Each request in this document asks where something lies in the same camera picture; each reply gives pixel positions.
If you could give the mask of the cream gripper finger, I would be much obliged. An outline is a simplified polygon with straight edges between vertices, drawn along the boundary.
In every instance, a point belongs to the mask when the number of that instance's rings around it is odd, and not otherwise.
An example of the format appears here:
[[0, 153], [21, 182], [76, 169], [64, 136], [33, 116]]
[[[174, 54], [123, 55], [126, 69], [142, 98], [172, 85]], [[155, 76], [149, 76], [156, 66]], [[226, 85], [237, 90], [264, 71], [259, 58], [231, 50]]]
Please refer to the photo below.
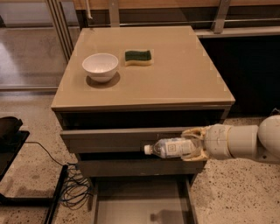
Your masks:
[[207, 127], [195, 127], [186, 129], [181, 133], [181, 136], [186, 139], [199, 139], [204, 140], [207, 133]]
[[206, 161], [209, 159], [209, 154], [202, 148], [193, 150], [191, 153], [181, 157], [183, 161]]

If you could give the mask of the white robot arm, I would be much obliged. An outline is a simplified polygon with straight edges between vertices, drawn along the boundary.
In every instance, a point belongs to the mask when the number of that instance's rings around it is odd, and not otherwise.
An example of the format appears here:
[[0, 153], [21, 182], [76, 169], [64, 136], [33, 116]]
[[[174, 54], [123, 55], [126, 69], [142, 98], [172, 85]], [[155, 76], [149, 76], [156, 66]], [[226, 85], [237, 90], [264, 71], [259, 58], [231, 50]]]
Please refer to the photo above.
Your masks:
[[267, 117], [260, 125], [215, 124], [186, 129], [181, 136], [202, 142], [202, 160], [246, 158], [265, 164], [280, 162], [280, 115]]

